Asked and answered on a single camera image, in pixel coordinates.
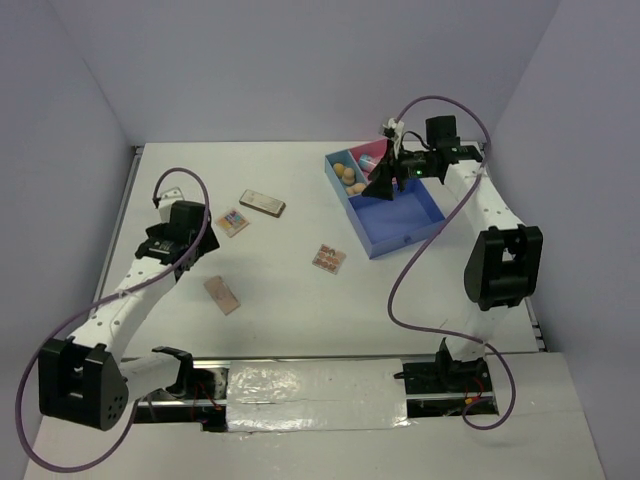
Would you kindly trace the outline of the small white pink bottle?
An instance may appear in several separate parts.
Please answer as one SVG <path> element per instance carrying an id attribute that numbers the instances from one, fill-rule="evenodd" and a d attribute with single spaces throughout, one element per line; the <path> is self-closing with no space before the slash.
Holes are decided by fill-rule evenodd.
<path id="1" fill-rule="evenodd" d="M 379 161 L 380 159 L 377 157 L 373 157 L 368 154 L 362 154 L 358 158 L 358 165 L 363 172 L 371 173 L 375 169 Z"/>

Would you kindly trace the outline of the beige makeup sponge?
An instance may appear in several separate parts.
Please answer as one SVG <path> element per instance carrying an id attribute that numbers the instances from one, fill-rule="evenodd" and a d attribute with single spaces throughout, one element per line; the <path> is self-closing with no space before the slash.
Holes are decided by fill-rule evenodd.
<path id="1" fill-rule="evenodd" d="M 355 170 L 352 168 L 345 168 L 341 176 L 341 181 L 346 186 L 354 185 L 356 183 Z"/>
<path id="2" fill-rule="evenodd" d="M 366 189 L 365 183 L 356 183 L 352 186 L 349 186 L 345 189 L 348 196 L 361 194 Z"/>

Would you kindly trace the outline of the glitter eyeshadow palette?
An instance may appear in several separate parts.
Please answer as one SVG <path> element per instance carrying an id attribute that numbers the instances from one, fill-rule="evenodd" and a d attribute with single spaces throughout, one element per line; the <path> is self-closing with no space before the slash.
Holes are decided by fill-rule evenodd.
<path id="1" fill-rule="evenodd" d="M 215 220 L 215 224 L 229 237 L 232 238 L 244 230 L 250 222 L 236 208 L 227 210 Z"/>

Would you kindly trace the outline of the yellow makeup sponge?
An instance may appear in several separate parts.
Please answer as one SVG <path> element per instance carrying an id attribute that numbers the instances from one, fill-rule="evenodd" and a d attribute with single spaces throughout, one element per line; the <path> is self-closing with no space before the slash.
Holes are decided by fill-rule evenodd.
<path id="1" fill-rule="evenodd" d="M 337 176 L 341 177 L 344 174 L 345 166 L 341 163 L 336 163 L 333 165 L 333 170 Z"/>

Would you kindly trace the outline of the pink rectangular palette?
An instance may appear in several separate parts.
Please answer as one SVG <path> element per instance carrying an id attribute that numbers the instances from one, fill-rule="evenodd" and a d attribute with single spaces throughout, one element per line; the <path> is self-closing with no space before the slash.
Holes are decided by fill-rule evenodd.
<path id="1" fill-rule="evenodd" d="M 240 307 L 240 301 L 221 276 L 205 281 L 204 288 L 224 315 L 229 315 Z"/>

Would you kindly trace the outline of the gold rectangular palette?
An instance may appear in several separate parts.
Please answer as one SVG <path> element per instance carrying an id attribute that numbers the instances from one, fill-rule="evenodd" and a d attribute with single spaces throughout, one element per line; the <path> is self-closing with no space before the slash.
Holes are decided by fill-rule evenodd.
<path id="1" fill-rule="evenodd" d="M 284 201 L 251 189 L 247 189 L 243 192 L 239 199 L 239 203 L 242 206 L 274 218 L 279 218 L 286 208 L 286 203 Z"/>

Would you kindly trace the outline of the orange eyeshadow palette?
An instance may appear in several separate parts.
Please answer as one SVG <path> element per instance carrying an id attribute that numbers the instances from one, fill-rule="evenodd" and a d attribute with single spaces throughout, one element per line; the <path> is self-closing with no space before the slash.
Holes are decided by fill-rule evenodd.
<path id="1" fill-rule="evenodd" d="M 336 275 L 346 259 L 346 254 L 326 244 L 318 249 L 312 264 L 326 272 Z"/>

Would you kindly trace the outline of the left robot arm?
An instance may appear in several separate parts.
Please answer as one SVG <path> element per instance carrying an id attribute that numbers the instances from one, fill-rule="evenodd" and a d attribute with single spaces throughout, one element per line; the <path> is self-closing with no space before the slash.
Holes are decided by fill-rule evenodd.
<path id="1" fill-rule="evenodd" d="M 113 300 L 93 309 L 66 339 L 47 341 L 38 353 L 39 408 L 43 415 L 101 431 L 113 428 L 126 407 L 157 390 L 184 398 L 195 389 L 193 357 L 159 346 L 123 359 L 149 314 L 204 255 L 219 247 L 202 203 L 178 200 L 168 219 L 147 238 Z"/>

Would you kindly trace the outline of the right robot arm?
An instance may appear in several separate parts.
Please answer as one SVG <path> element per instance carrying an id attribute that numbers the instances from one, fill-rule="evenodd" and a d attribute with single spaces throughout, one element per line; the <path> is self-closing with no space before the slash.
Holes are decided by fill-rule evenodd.
<path id="1" fill-rule="evenodd" d="M 466 215 L 476 236 L 463 272 L 464 291 L 475 311 L 461 334 L 437 330 L 443 339 L 435 379 L 442 389 L 456 391 L 468 381 L 471 365 L 484 356 L 508 311 L 534 293 L 543 234 L 512 213 L 489 178 L 485 155 L 462 144 L 454 116 L 427 119 L 427 138 L 417 151 L 404 148 L 402 121 L 388 120 L 382 132 L 386 149 L 363 196 L 391 201 L 409 181 L 436 178 L 455 196 L 455 212 Z"/>

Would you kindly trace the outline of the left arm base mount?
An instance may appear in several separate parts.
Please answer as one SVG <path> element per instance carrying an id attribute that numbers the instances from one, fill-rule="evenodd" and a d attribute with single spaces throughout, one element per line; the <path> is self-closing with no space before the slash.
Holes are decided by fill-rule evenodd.
<path id="1" fill-rule="evenodd" d="M 123 372 L 139 399 L 136 424 L 194 423 L 205 432 L 227 430 L 229 368 L 196 361 L 172 347 L 156 347 Z"/>

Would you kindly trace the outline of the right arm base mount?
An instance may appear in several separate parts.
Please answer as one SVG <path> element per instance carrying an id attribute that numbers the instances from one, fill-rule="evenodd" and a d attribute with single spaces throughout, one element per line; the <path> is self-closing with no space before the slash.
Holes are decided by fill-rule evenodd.
<path id="1" fill-rule="evenodd" d="M 404 383 L 410 419 L 468 415 L 497 415 L 486 361 L 454 360 L 443 339 L 433 359 L 403 362 L 395 380 Z"/>

